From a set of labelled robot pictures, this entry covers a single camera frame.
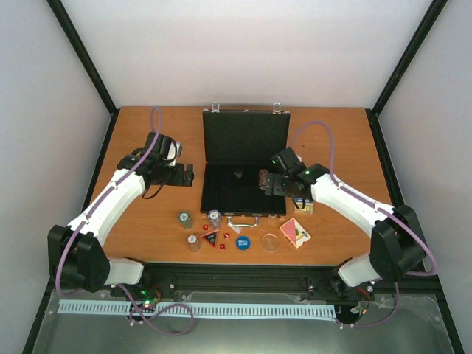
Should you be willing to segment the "red back card deck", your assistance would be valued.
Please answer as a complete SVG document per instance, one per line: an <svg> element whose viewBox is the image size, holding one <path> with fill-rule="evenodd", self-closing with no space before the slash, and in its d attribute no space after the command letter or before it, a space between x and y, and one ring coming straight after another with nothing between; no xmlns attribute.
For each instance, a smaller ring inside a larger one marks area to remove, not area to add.
<svg viewBox="0 0 472 354"><path fill-rule="evenodd" d="M279 230L296 249L300 248L311 239L310 234L295 218L284 222L284 224L279 227Z"/></svg>

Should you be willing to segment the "black poker set case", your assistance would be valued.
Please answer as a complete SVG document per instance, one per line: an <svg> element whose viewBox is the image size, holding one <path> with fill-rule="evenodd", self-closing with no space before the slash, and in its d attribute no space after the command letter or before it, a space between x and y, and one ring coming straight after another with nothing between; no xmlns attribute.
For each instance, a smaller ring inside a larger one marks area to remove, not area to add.
<svg viewBox="0 0 472 354"><path fill-rule="evenodd" d="M277 171L272 156L287 146L289 111L205 109L205 169L200 212L222 216L283 217L283 196L260 188L260 174Z"/></svg>

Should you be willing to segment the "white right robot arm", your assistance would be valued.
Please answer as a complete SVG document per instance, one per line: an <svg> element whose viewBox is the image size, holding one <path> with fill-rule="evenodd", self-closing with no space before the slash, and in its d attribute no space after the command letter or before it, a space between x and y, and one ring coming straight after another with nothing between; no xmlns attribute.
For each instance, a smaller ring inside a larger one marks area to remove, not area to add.
<svg viewBox="0 0 472 354"><path fill-rule="evenodd" d="M417 271L425 258L432 258L425 243L416 212L407 205L393 207L380 203L343 183L330 171L315 164L297 175L269 173L266 195L308 198L335 210L370 238L370 251L351 258L334 271L331 286L338 292L365 282L398 282L404 276L427 277L436 274Z"/></svg>

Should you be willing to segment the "dark brown patterned card deck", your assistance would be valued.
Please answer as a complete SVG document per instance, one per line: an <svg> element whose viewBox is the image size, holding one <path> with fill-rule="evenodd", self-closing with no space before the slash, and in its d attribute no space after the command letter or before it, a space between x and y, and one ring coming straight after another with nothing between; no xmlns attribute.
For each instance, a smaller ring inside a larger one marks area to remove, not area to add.
<svg viewBox="0 0 472 354"><path fill-rule="evenodd" d="M267 169L259 170L259 173L258 173L258 187L261 190L266 189L268 174L269 174L269 171Z"/></svg>

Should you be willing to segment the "blue gold card deck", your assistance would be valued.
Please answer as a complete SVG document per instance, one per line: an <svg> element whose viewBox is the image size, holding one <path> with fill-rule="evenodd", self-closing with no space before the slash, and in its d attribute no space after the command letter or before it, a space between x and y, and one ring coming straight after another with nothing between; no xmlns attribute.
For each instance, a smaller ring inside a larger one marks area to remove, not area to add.
<svg viewBox="0 0 472 354"><path fill-rule="evenodd" d="M313 201L309 198L293 198L294 213L313 214Z"/></svg>

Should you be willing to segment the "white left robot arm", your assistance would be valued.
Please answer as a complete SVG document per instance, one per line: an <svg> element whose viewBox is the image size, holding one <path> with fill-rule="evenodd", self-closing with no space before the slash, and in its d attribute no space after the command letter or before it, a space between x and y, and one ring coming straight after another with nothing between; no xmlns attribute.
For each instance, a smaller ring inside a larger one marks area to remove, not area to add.
<svg viewBox="0 0 472 354"><path fill-rule="evenodd" d="M47 235L49 273L56 291L62 286L94 293L108 285L126 284L136 296L147 296L153 278L145 264L131 258L109 258L104 252L108 234L131 203L149 187L190 187L192 164L129 154L117 165L103 191L66 226L53 226Z"/></svg>

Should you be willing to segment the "blue poker chip stack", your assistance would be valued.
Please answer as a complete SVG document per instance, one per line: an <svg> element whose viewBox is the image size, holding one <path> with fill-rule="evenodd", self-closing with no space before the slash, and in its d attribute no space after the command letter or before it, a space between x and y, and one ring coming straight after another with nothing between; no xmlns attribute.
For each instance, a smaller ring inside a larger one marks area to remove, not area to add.
<svg viewBox="0 0 472 354"><path fill-rule="evenodd" d="M210 225L214 229L219 229L221 227L221 214L219 211L217 211L216 209L210 210L207 216L208 216Z"/></svg>

